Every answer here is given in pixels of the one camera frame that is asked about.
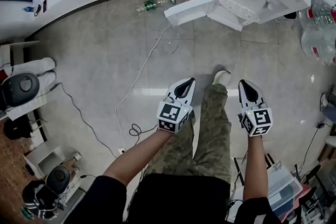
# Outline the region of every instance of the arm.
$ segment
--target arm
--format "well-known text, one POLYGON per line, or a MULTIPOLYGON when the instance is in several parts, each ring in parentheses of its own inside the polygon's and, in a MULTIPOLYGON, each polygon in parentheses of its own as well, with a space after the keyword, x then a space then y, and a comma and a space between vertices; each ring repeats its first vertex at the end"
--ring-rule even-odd
POLYGON ((243 200, 268 196, 268 176, 261 136, 248 138, 243 200))
POLYGON ((172 134, 169 132, 157 130, 115 159, 103 175, 112 177, 127 186, 171 136, 172 134))

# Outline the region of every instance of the wooden floor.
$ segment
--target wooden floor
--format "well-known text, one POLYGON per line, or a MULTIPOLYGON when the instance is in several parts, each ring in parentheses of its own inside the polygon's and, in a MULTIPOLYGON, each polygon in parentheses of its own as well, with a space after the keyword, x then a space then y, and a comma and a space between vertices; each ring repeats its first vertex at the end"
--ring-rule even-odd
POLYGON ((0 223, 42 223, 28 220, 21 213, 22 190, 31 180, 36 180, 27 172, 23 158, 29 151, 30 141, 9 140, 3 133, 4 122, 0 122, 0 223))

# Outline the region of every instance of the tiled floor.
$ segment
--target tiled floor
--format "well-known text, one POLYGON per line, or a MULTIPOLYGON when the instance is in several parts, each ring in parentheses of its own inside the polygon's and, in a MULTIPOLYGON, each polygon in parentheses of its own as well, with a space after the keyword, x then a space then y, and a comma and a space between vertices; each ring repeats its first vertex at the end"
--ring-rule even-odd
MULTIPOLYGON (((138 13, 135 6, 143 1, 112 0, 77 12, 39 32, 35 38, 41 45, 32 49, 33 58, 50 56, 56 60, 57 81, 63 83, 84 118, 115 154, 123 144, 114 108, 169 24, 163 9, 138 13)), ((253 24, 240 33, 201 18, 169 28, 132 94, 119 107, 126 146, 131 147, 137 139, 128 134, 131 123, 143 130, 153 127, 162 93, 179 79, 196 78, 194 108, 199 116, 204 87, 211 81, 214 68, 225 65, 233 75, 229 88, 237 88, 240 79, 248 79, 262 88, 272 108, 274 126, 264 137, 266 151, 288 166, 302 162, 314 127, 323 119, 319 99, 333 84, 335 67, 322 66, 304 56, 299 37, 297 22, 253 24)), ((83 155, 80 165, 86 173, 99 175, 113 161, 65 94, 40 110, 49 121, 45 127, 48 137, 68 154, 79 151, 83 155)), ((226 110, 232 122, 232 156, 243 156, 247 139, 237 117, 237 96, 228 98, 226 110)), ((327 128, 319 131, 306 168, 316 160, 327 133, 327 128)), ((90 180, 83 180, 84 188, 89 187, 90 180)), ((129 196, 137 180, 130 185, 129 196)))

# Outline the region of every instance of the camouflage pants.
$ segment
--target camouflage pants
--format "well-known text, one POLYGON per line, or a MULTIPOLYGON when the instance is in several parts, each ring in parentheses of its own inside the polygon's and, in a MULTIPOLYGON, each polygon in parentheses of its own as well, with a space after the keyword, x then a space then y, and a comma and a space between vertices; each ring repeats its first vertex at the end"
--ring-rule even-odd
POLYGON ((193 158, 194 113, 149 162, 145 175, 213 176, 230 184, 230 131, 224 105, 227 90, 221 84, 208 85, 201 106, 198 145, 193 158))

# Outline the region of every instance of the power outlet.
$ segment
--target power outlet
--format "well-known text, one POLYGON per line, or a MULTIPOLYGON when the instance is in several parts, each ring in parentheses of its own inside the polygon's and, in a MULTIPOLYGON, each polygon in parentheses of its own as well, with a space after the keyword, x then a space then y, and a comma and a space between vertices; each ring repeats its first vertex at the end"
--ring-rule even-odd
POLYGON ((118 148, 118 151, 119 151, 119 154, 121 155, 121 154, 125 153, 126 150, 123 147, 120 147, 120 148, 118 148))

